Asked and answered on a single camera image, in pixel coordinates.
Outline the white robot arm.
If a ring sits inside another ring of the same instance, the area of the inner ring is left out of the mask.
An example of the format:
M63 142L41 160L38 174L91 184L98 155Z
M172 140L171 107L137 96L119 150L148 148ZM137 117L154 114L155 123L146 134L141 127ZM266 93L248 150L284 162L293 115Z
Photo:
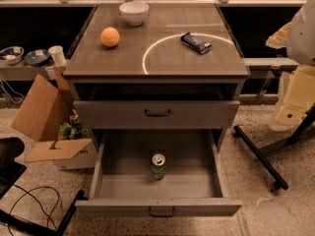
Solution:
M272 130L285 131L298 125L315 103L315 0L307 0L289 23L268 37L266 45L284 47L287 57L298 64L269 123Z

